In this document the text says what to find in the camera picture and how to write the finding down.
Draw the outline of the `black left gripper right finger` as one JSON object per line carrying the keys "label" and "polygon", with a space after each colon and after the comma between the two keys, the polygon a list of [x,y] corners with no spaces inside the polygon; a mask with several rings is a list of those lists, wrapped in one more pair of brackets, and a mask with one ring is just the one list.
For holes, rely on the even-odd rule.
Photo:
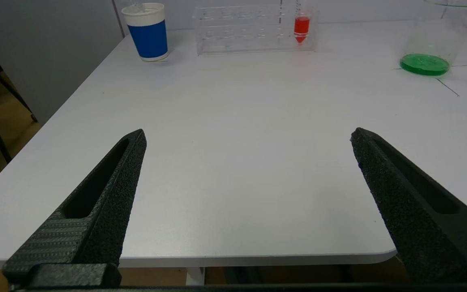
{"label": "black left gripper right finger", "polygon": [[467,205],[376,133],[350,141],[410,279],[467,283]]}

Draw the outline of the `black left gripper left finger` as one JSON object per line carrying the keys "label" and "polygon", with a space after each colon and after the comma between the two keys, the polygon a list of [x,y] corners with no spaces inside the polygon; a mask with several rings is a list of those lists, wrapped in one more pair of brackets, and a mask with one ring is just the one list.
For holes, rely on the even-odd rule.
{"label": "black left gripper left finger", "polygon": [[128,133],[6,261],[9,290],[114,290],[146,150]]}

